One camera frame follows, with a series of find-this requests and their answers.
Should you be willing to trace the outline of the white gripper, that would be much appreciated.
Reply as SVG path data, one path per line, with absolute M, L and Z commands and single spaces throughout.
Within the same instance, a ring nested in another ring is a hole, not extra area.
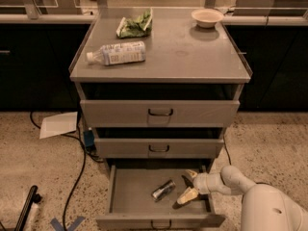
M 188 187 L 177 198 L 176 202 L 179 205 L 184 205 L 191 200 L 194 200 L 200 194 L 208 194 L 216 192 L 221 185 L 221 178 L 219 173 L 199 173 L 196 171 L 187 169 L 186 172 L 193 179 L 194 188 Z

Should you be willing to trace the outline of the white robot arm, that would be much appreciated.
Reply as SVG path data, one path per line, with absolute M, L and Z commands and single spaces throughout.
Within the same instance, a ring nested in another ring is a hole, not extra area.
M 187 169 L 192 181 L 177 198 L 180 206 L 201 194 L 242 195 L 241 231 L 308 231 L 308 211 L 286 194 L 268 184 L 247 178 L 237 167 L 218 173 Z

